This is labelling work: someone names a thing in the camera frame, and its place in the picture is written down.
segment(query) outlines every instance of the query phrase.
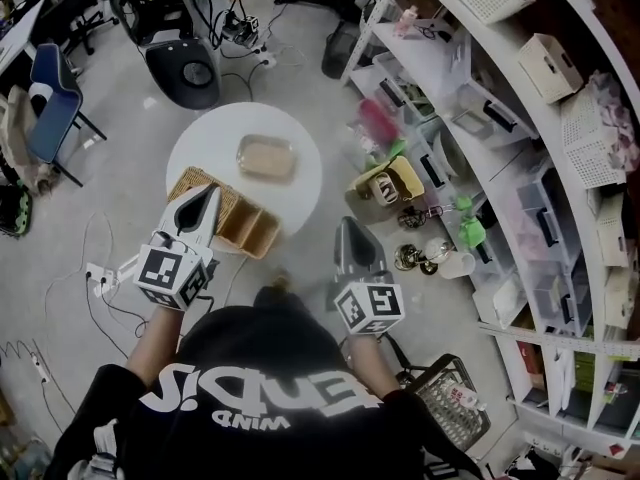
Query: round white table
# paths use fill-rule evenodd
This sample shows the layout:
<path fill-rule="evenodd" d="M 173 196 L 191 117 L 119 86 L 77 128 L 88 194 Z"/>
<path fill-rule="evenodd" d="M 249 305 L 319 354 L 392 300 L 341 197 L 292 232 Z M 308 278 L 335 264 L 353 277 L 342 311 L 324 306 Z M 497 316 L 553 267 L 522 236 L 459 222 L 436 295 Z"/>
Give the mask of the round white table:
<path fill-rule="evenodd" d="M 236 155 L 240 140 L 249 134 L 286 139 L 296 155 L 289 183 L 274 183 L 243 174 Z M 196 119 L 173 147 L 167 165 L 167 194 L 187 167 L 199 167 L 232 186 L 280 218 L 284 238 L 295 234 L 315 208 L 322 187 L 322 161 L 313 139 L 286 112 L 262 103 L 233 103 Z M 220 240 L 212 246 L 239 252 Z"/>

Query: shelving unit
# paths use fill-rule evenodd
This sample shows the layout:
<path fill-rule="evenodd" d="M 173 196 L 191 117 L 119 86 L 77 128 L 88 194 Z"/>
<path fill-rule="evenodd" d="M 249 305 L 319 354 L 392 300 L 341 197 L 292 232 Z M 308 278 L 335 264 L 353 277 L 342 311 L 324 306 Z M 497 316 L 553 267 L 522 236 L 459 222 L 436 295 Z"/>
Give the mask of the shelving unit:
<path fill-rule="evenodd" d="M 455 123 L 455 119 L 449 114 L 448 101 L 443 96 L 447 92 L 447 84 L 452 83 L 451 77 L 446 76 L 451 58 L 447 42 L 438 34 L 435 35 L 435 39 L 427 39 L 415 30 L 404 39 L 395 37 L 394 24 L 379 23 L 386 6 L 392 0 L 378 0 L 344 72 L 343 82 L 353 80 L 363 95 L 369 96 L 372 93 L 371 88 L 375 90 L 376 84 L 379 83 L 378 78 L 385 76 L 380 74 L 375 65 L 355 69 L 364 47 L 372 34 L 375 34 L 433 104 L 440 116 L 439 122 L 455 139 L 475 173 L 481 192 L 476 194 L 478 199 L 474 200 L 474 203 L 479 207 L 484 202 L 482 199 L 486 198 L 491 204 L 501 231 L 500 236 L 504 238 L 504 243 L 511 251 L 513 261 L 511 268 L 489 272 L 477 269 L 471 276 L 476 295 L 482 294 L 479 299 L 488 299 L 492 291 L 497 290 L 502 282 L 517 272 L 535 324 L 535 330 L 512 326 L 518 313 L 525 307 L 524 304 L 518 307 L 513 315 L 508 315 L 505 321 L 490 315 L 486 308 L 481 310 L 476 300 L 479 313 L 484 320 L 479 324 L 481 330 L 496 337 L 511 382 L 514 405 L 540 418 L 561 424 L 563 434 L 573 435 L 578 442 L 590 443 L 590 449 L 597 444 L 597 451 L 607 453 L 607 447 L 616 443 L 626 450 L 633 442 L 640 443 L 640 437 L 633 437 L 636 427 L 640 424 L 640 384 L 637 386 L 638 389 L 634 387 L 630 390 L 626 399 L 619 398 L 616 402 L 619 404 L 618 410 L 622 410 L 628 419 L 628 426 L 612 417 L 612 411 L 616 407 L 607 405 L 604 390 L 609 381 L 615 381 L 617 378 L 622 361 L 636 360 L 640 357 L 640 344 L 624 342 L 620 333 L 616 333 L 613 331 L 614 328 L 605 324 L 605 282 L 608 269 L 599 245 L 595 215 L 597 208 L 590 204 L 592 198 L 589 192 L 583 188 L 564 154 L 559 104 L 546 104 L 518 63 L 519 50 L 535 31 L 525 32 L 514 20 L 484 25 L 461 0 L 439 1 L 498 67 L 521 107 L 525 109 L 526 117 L 530 118 L 532 125 L 537 129 L 539 138 L 546 148 L 546 160 L 541 156 L 540 148 L 534 148 L 530 140 L 513 142 L 499 148 L 487 147 L 480 138 Z M 640 91 L 613 41 L 593 14 L 589 1 L 568 1 L 591 29 L 594 40 L 609 55 L 615 74 L 632 102 L 632 110 L 640 116 Z M 446 27 L 449 26 L 443 22 L 433 21 L 432 30 L 436 32 L 445 30 Z M 430 157 L 433 156 L 428 142 L 428 139 L 412 138 L 407 156 L 416 171 L 420 170 L 420 158 L 425 151 Z M 416 153 L 416 148 L 421 148 L 419 154 Z M 545 169 L 553 169 L 554 179 L 557 179 L 558 186 L 566 194 L 566 205 L 560 208 L 554 217 L 565 249 L 562 260 L 554 258 L 553 261 L 560 261 L 562 266 L 556 273 L 564 276 L 568 285 L 566 297 L 573 308 L 571 323 L 566 316 L 543 317 L 544 310 L 541 310 L 536 290 L 543 281 L 543 276 L 549 273 L 549 269 L 541 269 L 538 259 L 532 258 L 523 250 L 518 235 L 519 228 L 514 225 L 512 212 L 510 209 L 505 210 L 505 201 L 518 200 L 522 195 L 518 193 L 518 189 L 527 183 L 531 170 L 539 166 L 541 158 L 547 162 Z M 456 193 L 452 180 L 442 173 L 442 168 L 437 162 L 432 164 L 431 168 L 442 181 L 444 189 L 436 187 L 437 183 L 434 183 L 433 177 L 428 176 L 425 171 L 422 172 L 421 179 L 428 189 L 427 192 L 435 193 L 436 197 L 446 194 L 445 199 L 450 200 L 451 193 Z M 455 236 L 457 223 L 454 217 L 447 217 L 445 214 L 442 220 L 456 247 L 464 248 Z M 590 321 L 593 337 L 582 337 Z M 555 327 L 556 331 L 548 331 L 549 325 Z M 575 333 L 577 336 L 567 335 L 566 332 Z M 541 347 L 546 372 L 546 392 L 533 387 L 519 353 L 518 341 L 534 343 Z M 576 353 L 592 354 L 593 357 L 593 371 L 589 371 L 589 383 L 593 382 L 592 393 L 573 389 L 566 410 L 562 410 L 561 407 L 564 385 L 553 375 L 560 350 L 569 351 L 571 357 L 576 357 Z M 547 399 L 548 406 L 540 404 Z"/>

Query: desk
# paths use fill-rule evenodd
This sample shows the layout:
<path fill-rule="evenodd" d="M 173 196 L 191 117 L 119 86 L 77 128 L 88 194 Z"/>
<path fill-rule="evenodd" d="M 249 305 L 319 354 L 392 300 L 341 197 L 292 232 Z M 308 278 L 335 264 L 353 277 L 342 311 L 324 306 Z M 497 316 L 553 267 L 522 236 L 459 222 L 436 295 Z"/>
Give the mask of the desk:
<path fill-rule="evenodd" d="M 32 59 L 35 57 L 35 48 L 29 42 L 31 32 L 36 24 L 42 6 L 47 0 L 40 0 L 11 30 L 0 40 L 0 75 L 6 71 L 11 63 L 23 51 Z"/>
<path fill-rule="evenodd" d="M 238 145 L 249 134 L 279 137 L 291 143 L 296 168 L 290 183 L 262 181 L 240 172 Z M 167 194 L 191 166 L 200 167 L 278 216 L 284 238 L 295 234 L 307 221 L 322 188 L 320 153 L 309 133 L 289 114 L 261 103 L 225 105 L 191 123 L 171 152 Z M 212 246 L 223 252 L 238 252 L 217 239 Z"/>

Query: grey floor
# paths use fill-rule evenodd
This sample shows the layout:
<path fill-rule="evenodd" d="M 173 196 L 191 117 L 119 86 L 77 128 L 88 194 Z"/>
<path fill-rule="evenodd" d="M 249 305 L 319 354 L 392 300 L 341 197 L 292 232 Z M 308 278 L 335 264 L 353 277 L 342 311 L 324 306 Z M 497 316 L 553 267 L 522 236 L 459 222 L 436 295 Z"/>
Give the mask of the grey floor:
<path fill-rule="evenodd" d="M 246 6 L 259 16 L 263 28 L 281 10 L 274 7 L 273 0 L 247 0 Z M 336 16 L 327 9 L 296 6 L 287 8 L 272 26 L 269 46 L 280 52 L 279 64 L 271 70 L 259 68 L 252 81 L 255 100 L 288 112 L 310 132 L 322 157 L 324 184 L 306 225 L 265 260 L 247 261 L 233 283 L 228 303 L 251 304 L 258 288 L 284 268 L 292 275 L 293 289 L 318 320 L 342 339 L 339 317 L 325 311 L 324 290 L 333 273 L 334 229 L 349 213 L 343 193 L 357 176 L 341 148 L 349 140 L 345 123 L 355 115 L 359 94 L 326 78 L 320 70 L 325 39 L 336 24 Z M 27 236 L 18 241 L 0 237 L 0 342 L 4 347 L 7 341 L 23 340 L 32 347 L 35 339 L 74 407 L 81 403 L 98 367 L 123 363 L 123 357 L 90 319 L 85 265 L 93 262 L 117 269 L 147 240 L 166 204 L 165 168 L 172 147 L 200 115 L 164 97 L 121 27 L 103 27 L 93 41 L 93 56 L 87 57 L 80 48 L 73 60 L 86 69 L 80 77 L 84 111 L 109 140 L 85 148 L 83 144 L 92 135 L 83 129 L 67 165 L 85 183 L 84 188 L 61 179 L 50 194 L 35 201 Z M 225 53 L 241 52 L 227 44 Z M 251 57 L 224 60 L 222 68 L 246 77 L 255 62 Z M 223 80 L 222 104 L 248 99 L 239 80 Z M 424 243 L 430 236 L 444 235 L 435 221 L 418 234 L 401 231 L 393 222 L 377 225 L 374 231 L 388 256 L 401 243 Z M 220 254 L 218 258 L 221 265 L 210 288 L 216 307 L 223 304 L 240 261 L 233 255 Z M 393 334 L 407 355 L 417 364 L 427 364 L 444 353 L 460 356 L 480 397 L 488 403 L 491 429 L 471 450 L 481 458 L 514 421 L 515 412 L 505 400 L 508 382 L 493 339 L 476 329 L 471 286 L 461 280 L 427 278 L 419 272 L 397 273 L 396 280 L 403 285 L 409 309 Z M 130 351 L 136 343 L 132 333 L 135 320 L 116 315 L 117 322 L 93 294 L 90 302 L 103 328 Z M 152 311 L 130 283 L 120 287 L 113 303 L 143 315 Z M 184 331 L 205 309 L 203 304 L 189 311 Z M 2 391 L 27 432 L 53 446 L 59 431 L 47 412 L 39 375 L 29 357 L 21 355 L 18 359 L 10 351 L 8 357 L 2 357 Z M 72 419 L 70 410 L 55 386 L 46 385 L 45 393 L 64 428 Z M 514 442 L 509 440 L 509 445 L 503 446 L 504 441 L 492 455 L 506 457 L 510 453 Z"/>

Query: pink bottle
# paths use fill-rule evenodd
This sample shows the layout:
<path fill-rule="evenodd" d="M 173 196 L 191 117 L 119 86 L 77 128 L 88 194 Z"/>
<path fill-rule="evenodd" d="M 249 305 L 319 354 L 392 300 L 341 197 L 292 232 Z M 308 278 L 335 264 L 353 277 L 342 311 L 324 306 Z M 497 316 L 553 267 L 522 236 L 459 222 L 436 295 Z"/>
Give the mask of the pink bottle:
<path fill-rule="evenodd" d="M 400 19 L 396 23 L 395 28 L 393 29 L 393 35 L 395 37 L 404 37 L 409 32 L 409 29 L 413 27 L 416 19 L 418 18 L 418 8 L 415 5 L 412 5 L 409 9 L 402 13 Z"/>

